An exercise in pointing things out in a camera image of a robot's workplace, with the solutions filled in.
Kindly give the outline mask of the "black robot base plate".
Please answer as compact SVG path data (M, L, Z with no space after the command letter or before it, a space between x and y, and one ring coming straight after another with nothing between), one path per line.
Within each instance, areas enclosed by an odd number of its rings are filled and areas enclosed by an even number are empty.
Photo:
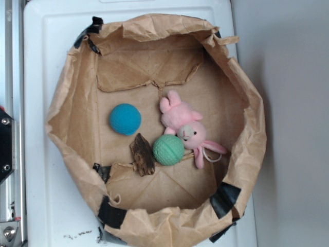
M0 162L1 185L14 171L13 158L13 118L1 106Z

